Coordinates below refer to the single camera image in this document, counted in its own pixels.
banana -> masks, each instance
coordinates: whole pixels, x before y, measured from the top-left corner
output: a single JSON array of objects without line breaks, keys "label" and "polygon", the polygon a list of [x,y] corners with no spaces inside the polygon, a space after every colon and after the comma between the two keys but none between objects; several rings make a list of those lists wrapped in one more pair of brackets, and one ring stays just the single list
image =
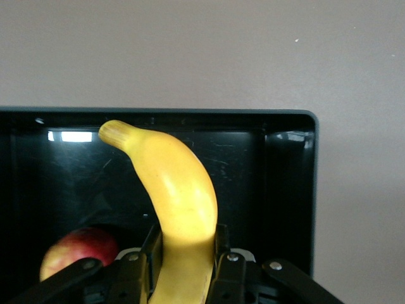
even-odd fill
[{"label": "banana", "polygon": [[163,235],[163,264],[149,304],[203,304],[214,263],[218,216],[212,181],[177,138],[110,120],[99,137],[131,159]]}]

